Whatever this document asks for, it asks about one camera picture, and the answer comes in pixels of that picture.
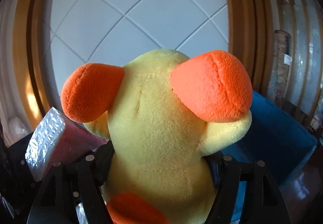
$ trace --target metal screw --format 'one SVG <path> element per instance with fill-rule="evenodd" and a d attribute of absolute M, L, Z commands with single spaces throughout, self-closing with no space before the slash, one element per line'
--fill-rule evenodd
<path fill-rule="evenodd" d="M 94 156 L 93 155 L 88 155 L 88 156 L 86 156 L 86 161 L 92 161 L 92 160 L 94 160 Z"/>
<path fill-rule="evenodd" d="M 231 157 L 230 155 L 224 155 L 224 156 L 223 156 L 223 159 L 224 159 L 225 161 L 231 161 L 231 160 L 232 160 L 232 157 Z"/>
<path fill-rule="evenodd" d="M 60 166 L 60 164 L 61 164 L 61 162 L 60 162 L 60 161 L 56 161 L 56 162 L 54 162 L 54 163 L 53 163 L 53 166 L 57 168 L 57 167 L 59 167 L 59 166 Z"/>
<path fill-rule="evenodd" d="M 264 162 L 263 162 L 262 160 L 259 160 L 259 161 L 257 162 L 257 165 L 258 165 L 259 167 L 264 167 Z"/>

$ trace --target wooden frame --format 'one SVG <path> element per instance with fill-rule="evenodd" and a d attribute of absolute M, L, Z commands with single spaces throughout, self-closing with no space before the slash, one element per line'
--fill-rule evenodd
<path fill-rule="evenodd" d="M 44 0 L 18 0 L 13 27 L 13 63 L 26 116 L 35 129 L 51 107 L 42 77 L 42 13 Z"/>
<path fill-rule="evenodd" d="M 270 0 L 228 0 L 229 52 L 246 68 L 253 89 L 266 95 L 273 62 Z"/>
<path fill-rule="evenodd" d="M 284 29 L 284 22 L 283 22 L 283 0 L 277 0 L 277 8 L 278 8 L 278 18 L 279 18 L 279 29 Z"/>

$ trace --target plush toy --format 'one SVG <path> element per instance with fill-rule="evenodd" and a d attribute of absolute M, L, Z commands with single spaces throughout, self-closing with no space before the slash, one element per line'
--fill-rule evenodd
<path fill-rule="evenodd" d="M 202 224 L 217 192 L 203 156 L 248 131 L 252 86 L 227 52 L 190 59 L 157 49 L 123 68 L 79 67 L 61 101 L 69 118 L 113 143 L 102 191 L 115 223 Z"/>

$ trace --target blue container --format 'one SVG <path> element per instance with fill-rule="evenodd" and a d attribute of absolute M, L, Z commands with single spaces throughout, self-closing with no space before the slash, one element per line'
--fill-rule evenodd
<path fill-rule="evenodd" d="M 265 162 L 280 190 L 309 160 L 317 139 L 285 111 L 254 92 L 252 123 L 247 134 L 237 143 L 222 150 L 241 162 Z M 232 221 L 241 216 L 246 183 L 240 182 Z"/>

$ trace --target yellow fabric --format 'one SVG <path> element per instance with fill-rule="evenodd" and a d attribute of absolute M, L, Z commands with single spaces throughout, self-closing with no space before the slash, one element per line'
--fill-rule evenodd
<path fill-rule="evenodd" d="M 251 123 L 250 113 L 237 122 L 207 123 L 177 98 L 169 76 L 188 59 L 168 49 L 137 57 L 124 67 L 108 112 L 109 133 L 102 116 L 86 124 L 97 135 L 110 135 L 116 151 L 103 186 L 105 199 L 134 193 L 170 224 L 205 221 L 217 190 L 201 157 L 242 138 Z"/>
<path fill-rule="evenodd" d="M 93 122 L 83 123 L 85 128 L 92 132 L 94 135 L 103 139 L 110 139 L 110 133 L 108 129 L 108 112 L 104 112 L 99 118 Z"/>

